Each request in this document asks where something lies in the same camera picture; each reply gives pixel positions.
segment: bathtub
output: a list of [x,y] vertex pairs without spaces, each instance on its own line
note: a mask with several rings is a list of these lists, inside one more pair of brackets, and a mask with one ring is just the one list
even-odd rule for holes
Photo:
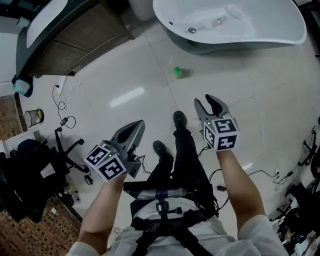
[[153,0],[153,9],[169,38],[195,54],[299,45],[307,37],[292,0]]

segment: wall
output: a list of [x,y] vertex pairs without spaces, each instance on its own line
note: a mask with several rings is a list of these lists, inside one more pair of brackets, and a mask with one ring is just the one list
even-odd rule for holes
[[17,34],[0,33],[0,97],[12,94],[10,81],[16,74]]
[[0,97],[12,95],[14,93],[15,91],[11,82],[0,82]]

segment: harness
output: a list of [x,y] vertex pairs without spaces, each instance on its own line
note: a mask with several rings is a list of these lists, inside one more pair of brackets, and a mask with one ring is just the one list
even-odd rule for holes
[[189,210],[184,213],[182,218],[168,219],[168,214],[181,214],[179,207],[175,210],[169,210],[169,204],[165,200],[159,200],[156,204],[158,214],[161,219],[149,220],[135,217],[131,226],[138,231],[143,231],[142,236],[136,241],[138,244],[132,256],[145,256],[148,253],[148,247],[158,237],[173,236],[183,247],[187,248],[194,256],[212,256],[199,243],[195,235],[189,231],[189,227],[200,222],[205,222],[207,217],[200,211]]

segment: forearm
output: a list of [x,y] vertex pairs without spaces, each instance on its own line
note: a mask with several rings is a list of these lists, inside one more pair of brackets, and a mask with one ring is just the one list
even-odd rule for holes
[[260,193],[231,150],[217,152],[217,157],[238,228],[241,228],[248,219],[265,214]]
[[78,241],[91,245],[100,254],[107,248],[108,237],[115,223],[124,178],[119,177],[102,185],[81,224]]

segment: trash can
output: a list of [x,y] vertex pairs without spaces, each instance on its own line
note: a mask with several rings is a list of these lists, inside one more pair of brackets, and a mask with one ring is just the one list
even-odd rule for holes
[[24,120],[28,128],[44,121],[45,115],[41,109],[29,110],[24,113]]

